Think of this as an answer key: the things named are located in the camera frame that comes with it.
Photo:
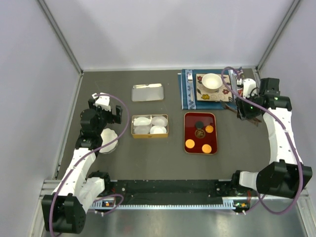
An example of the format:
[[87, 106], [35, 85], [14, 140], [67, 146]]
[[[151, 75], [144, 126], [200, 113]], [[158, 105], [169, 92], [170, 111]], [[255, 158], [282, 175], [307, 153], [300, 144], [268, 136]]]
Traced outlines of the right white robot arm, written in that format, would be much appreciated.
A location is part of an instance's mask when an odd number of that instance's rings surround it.
[[268, 130], [270, 162], [259, 172], [236, 171], [231, 191], [240, 196], [253, 189], [260, 194], [295, 198], [299, 182], [306, 186], [313, 172], [304, 165], [302, 172], [298, 171], [303, 162], [295, 147], [290, 98], [280, 94], [279, 79], [262, 79], [259, 87], [253, 79], [240, 79], [237, 84], [243, 88], [242, 95], [236, 98], [237, 116], [254, 119], [262, 115]]

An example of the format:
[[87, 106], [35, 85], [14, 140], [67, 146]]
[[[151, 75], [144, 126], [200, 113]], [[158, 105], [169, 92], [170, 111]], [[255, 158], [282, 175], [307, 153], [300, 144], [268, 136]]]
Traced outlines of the black cookie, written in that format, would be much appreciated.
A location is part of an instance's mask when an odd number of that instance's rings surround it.
[[196, 127], [196, 129], [203, 129], [204, 124], [203, 124], [202, 121], [197, 121], [197, 122], [195, 123], [195, 127]]

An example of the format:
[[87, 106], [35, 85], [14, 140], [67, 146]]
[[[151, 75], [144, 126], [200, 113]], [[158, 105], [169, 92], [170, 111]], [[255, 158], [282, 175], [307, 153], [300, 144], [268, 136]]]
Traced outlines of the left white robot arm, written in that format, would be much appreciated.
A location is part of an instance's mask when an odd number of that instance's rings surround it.
[[41, 201], [45, 229], [51, 236], [82, 232], [86, 214], [99, 195], [106, 196], [112, 190], [108, 173], [88, 173], [99, 154], [114, 151], [121, 137], [108, 124], [122, 122], [122, 108], [116, 111], [89, 103], [89, 109], [80, 114], [80, 134], [73, 157], [63, 178], [52, 194]]

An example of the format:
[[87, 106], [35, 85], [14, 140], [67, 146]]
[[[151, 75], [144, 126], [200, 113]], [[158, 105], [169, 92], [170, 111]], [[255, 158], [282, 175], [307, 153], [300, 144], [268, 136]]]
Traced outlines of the metal tongs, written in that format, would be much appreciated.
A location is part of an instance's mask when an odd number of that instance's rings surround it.
[[234, 109], [233, 107], [229, 106], [228, 103], [226, 103], [226, 102], [224, 102], [224, 101], [222, 101], [222, 100], [220, 100], [220, 104], [221, 104], [221, 106], [222, 106], [224, 109], [229, 110], [229, 111], [235, 113], [236, 116], [237, 116], [237, 118], [240, 119], [240, 120], [248, 121], [248, 122], [252, 123], [252, 124], [255, 125], [255, 126], [258, 126], [260, 123], [262, 123], [262, 121], [261, 121], [260, 119], [258, 119], [258, 118], [251, 118], [251, 119], [243, 118], [243, 117], [239, 114], [239, 112], [238, 112], [237, 109]]

